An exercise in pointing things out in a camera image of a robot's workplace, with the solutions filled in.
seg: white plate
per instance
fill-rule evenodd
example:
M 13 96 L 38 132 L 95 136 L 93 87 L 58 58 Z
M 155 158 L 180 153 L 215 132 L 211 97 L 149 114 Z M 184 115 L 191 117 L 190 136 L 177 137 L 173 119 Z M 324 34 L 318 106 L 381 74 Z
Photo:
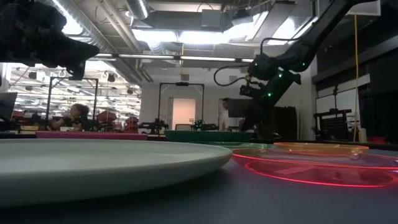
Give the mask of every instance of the white plate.
M 229 149 L 174 142 L 0 140 L 0 206 L 120 195 L 219 169 Z

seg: red plate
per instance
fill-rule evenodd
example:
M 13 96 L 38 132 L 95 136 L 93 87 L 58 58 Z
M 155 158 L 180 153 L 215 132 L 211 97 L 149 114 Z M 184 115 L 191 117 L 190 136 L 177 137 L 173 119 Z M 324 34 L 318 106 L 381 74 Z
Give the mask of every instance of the red plate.
M 57 139 L 115 139 L 115 140 L 146 140 L 146 134 L 131 133 L 92 133 L 79 131 L 36 131 L 37 138 Z
M 234 160 L 257 174 L 294 182 L 341 187 L 398 184 L 398 158 L 391 156 L 309 156 L 275 148 L 237 149 Z

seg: pink tray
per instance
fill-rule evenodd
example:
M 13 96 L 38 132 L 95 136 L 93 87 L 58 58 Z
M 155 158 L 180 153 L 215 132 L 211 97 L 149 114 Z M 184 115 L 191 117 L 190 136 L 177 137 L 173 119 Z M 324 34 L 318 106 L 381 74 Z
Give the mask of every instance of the pink tray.
M 36 131 L 37 138 L 41 139 L 117 139 L 117 140 L 147 140 L 146 134 L 132 133 L 91 133 L 77 131 Z

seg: plate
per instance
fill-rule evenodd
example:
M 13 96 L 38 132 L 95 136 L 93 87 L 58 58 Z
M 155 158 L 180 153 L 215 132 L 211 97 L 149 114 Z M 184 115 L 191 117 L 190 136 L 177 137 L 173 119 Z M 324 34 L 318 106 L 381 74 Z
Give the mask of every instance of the plate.
M 117 140 L 146 140 L 146 134 L 133 133 L 92 133 L 81 131 L 36 131 L 37 138 L 56 139 L 117 139 Z
M 227 131 L 164 131 L 173 142 L 249 142 L 253 133 Z
M 121 195 L 219 169 L 231 150 L 174 142 L 0 140 L 0 206 Z
M 339 187 L 398 184 L 398 157 L 375 154 L 314 156 L 278 148 L 235 149 L 234 160 L 250 171 L 276 179 Z
M 275 142 L 274 146 L 291 154 L 306 154 L 314 156 L 355 156 L 365 154 L 369 148 L 347 144 L 322 144 L 299 142 Z
M 250 143 L 250 142 L 191 142 L 196 144 L 206 144 L 211 146 L 221 146 L 231 150 L 234 149 L 264 149 L 273 147 L 268 144 Z

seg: person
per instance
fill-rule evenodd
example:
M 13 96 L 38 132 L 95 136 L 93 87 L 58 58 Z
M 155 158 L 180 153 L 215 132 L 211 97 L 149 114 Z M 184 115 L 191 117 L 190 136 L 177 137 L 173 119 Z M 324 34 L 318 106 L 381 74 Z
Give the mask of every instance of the person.
M 230 118 L 228 114 L 229 98 L 223 99 L 223 110 L 220 114 L 220 131 L 227 131 L 229 127 L 238 127 L 240 125 L 239 118 Z
M 37 113 L 37 111 L 35 111 L 34 114 L 32 114 L 32 117 L 30 119 L 30 124 L 31 125 L 37 125 L 40 123 L 40 120 L 42 119 L 42 117 Z
M 89 131 L 90 122 L 88 121 L 88 113 L 90 109 L 79 103 L 70 107 L 69 114 L 61 118 L 59 121 L 52 123 L 51 128 L 58 130 L 60 127 L 74 127 L 74 131 Z

